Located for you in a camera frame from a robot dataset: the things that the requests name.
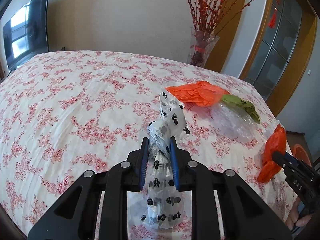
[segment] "clear glass vase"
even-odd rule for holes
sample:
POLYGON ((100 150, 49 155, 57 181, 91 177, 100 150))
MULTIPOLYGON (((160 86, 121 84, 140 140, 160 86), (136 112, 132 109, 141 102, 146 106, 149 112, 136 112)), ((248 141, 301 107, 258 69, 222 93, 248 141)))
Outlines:
POLYGON ((205 63, 219 37, 191 28, 190 52, 187 64, 204 68, 205 63))

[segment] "red plastic bag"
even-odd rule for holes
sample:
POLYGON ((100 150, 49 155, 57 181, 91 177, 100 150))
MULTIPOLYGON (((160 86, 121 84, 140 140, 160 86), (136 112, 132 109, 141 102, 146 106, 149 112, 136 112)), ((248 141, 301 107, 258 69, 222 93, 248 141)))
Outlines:
POLYGON ((207 81, 199 81, 177 87, 167 87, 166 90, 183 103, 194 102, 198 106, 211 106, 221 100, 223 95, 230 93, 207 81))
POLYGON ((257 178, 258 182, 269 182, 272 177, 281 170, 281 167, 272 160, 272 154, 275 151, 278 151, 284 155, 286 143, 287 135, 285 130, 278 124, 275 131, 266 142, 262 158, 262 169, 257 178))

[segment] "black television screen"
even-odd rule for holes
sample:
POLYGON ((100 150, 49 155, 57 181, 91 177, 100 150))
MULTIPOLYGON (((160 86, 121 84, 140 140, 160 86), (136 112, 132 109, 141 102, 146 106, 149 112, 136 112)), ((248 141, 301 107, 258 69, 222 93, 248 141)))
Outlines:
POLYGON ((31 0, 4 26, 4 50, 9 70, 37 54, 49 52, 47 8, 48 0, 31 0))

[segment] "white fabric with red flowers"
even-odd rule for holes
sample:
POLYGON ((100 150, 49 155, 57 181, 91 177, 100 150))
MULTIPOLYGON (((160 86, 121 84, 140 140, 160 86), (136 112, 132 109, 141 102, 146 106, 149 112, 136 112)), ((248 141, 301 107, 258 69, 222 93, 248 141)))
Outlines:
MULTIPOLYGON (((212 170, 236 171, 285 218, 295 195, 284 174, 265 185, 256 181, 266 133, 275 118, 253 86, 167 59, 101 51, 37 55, 0 85, 1 205, 27 235, 85 170, 106 171, 140 148, 140 132, 160 118, 163 88, 200 80, 251 101, 261 124, 255 137, 243 142, 211 125, 214 106, 186 104, 191 134, 178 142, 179 147, 212 170)), ((147 188, 148 183, 141 193, 128 197, 129 239, 190 239, 190 194, 183 194, 181 222, 156 230, 140 220, 147 210, 147 188)))

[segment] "triangular cutout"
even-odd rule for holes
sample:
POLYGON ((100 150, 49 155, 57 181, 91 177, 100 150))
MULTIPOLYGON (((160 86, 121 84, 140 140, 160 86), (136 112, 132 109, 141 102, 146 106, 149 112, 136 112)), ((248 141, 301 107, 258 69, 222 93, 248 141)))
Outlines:
POLYGON ((242 187, 237 186, 237 191, 244 210, 244 215, 247 218, 254 218, 262 215, 262 208, 258 206, 258 204, 249 196, 247 192, 245 192, 242 187))
POLYGON ((72 219, 82 191, 82 187, 77 187, 71 195, 56 208, 54 213, 65 219, 72 219))

